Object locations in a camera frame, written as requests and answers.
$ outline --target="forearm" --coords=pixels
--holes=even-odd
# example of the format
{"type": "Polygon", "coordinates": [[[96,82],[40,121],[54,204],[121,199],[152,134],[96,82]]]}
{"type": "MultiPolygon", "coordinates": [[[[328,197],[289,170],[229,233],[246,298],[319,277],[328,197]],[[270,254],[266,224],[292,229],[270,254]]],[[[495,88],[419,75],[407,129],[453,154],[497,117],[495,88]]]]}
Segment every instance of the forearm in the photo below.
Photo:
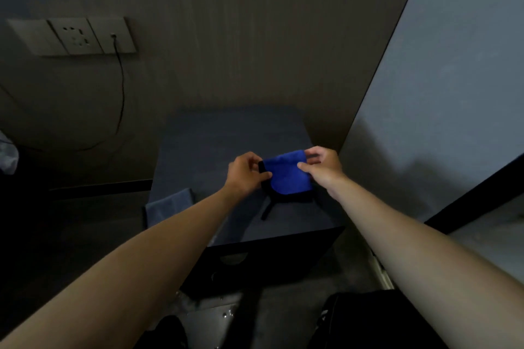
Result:
{"type": "Polygon", "coordinates": [[[334,190],[404,294],[450,347],[522,347],[524,288],[349,179],[334,190]]]}
{"type": "Polygon", "coordinates": [[[131,347],[174,296],[240,200],[222,189],[127,241],[65,288],[2,347],[131,347]]]}

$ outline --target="white plastic bag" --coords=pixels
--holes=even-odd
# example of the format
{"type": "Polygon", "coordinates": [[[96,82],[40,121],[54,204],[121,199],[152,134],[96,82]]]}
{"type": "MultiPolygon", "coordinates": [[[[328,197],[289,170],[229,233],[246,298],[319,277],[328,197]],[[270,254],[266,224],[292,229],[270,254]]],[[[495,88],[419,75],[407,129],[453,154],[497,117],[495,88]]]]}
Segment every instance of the white plastic bag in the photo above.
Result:
{"type": "Polygon", "coordinates": [[[13,175],[18,166],[18,149],[3,132],[0,131],[0,169],[7,175],[13,175]]]}

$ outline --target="folded cloth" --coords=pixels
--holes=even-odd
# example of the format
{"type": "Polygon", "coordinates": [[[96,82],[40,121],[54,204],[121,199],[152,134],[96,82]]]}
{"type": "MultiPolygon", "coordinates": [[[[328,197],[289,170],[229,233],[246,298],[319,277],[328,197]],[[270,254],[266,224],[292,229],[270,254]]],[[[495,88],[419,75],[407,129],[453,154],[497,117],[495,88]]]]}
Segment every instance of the folded cloth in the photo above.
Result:
{"type": "Polygon", "coordinates": [[[307,163],[304,151],[285,153],[261,162],[265,171],[270,171],[273,174],[270,181],[273,190],[285,195],[313,189],[308,174],[297,167],[299,161],[307,163]]]}
{"type": "Polygon", "coordinates": [[[272,172],[269,180],[262,182],[262,189],[268,194],[271,203],[262,216],[266,220],[276,203],[310,202],[313,199],[313,186],[309,175],[297,167],[299,161],[307,162],[304,151],[285,153],[258,163],[258,171],[272,172]]]}
{"type": "Polygon", "coordinates": [[[185,188],[180,192],[169,195],[161,200],[146,204],[147,227],[166,220],[172,215],[178,214],[193,206],[194,198],[191,189],[185,188]]]}

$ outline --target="table top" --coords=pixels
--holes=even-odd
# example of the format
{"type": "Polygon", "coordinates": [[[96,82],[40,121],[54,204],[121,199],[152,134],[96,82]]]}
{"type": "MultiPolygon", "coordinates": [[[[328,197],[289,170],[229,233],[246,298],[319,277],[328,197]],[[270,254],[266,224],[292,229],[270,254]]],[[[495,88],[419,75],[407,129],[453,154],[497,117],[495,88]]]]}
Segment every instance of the table top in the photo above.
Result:
{"type": "MultiPolygon", "coordinates": [[[[252,151],[270,158],[311,146],[300,114],[291,107],[179,113],[167,122],[149,201],[184,188],[200,201],[224,185],[228,163],[238,155],[252,151]]],[[[263,221],[268,204],[269,198],[256,190],[227,217],[209,246],[341,226],[340,218],[317,202],[278,203],[263,221]]]]}

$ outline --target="left hand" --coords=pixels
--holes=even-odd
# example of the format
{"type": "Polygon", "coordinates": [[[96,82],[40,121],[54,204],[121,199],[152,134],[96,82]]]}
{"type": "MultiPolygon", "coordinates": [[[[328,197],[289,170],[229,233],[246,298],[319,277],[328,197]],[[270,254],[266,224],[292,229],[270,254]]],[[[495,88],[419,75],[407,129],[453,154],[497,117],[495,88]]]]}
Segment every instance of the left hand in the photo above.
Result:
{"type": "Polygon", "coordinates": [[[229,188],[244,198],[258,188],[262,181],[270,179],[270,172],[258,172],[259,161],[262,161],[262,158],[253,152],[237,156],[235,161],[229,164],[224,188],[229,188]]]}

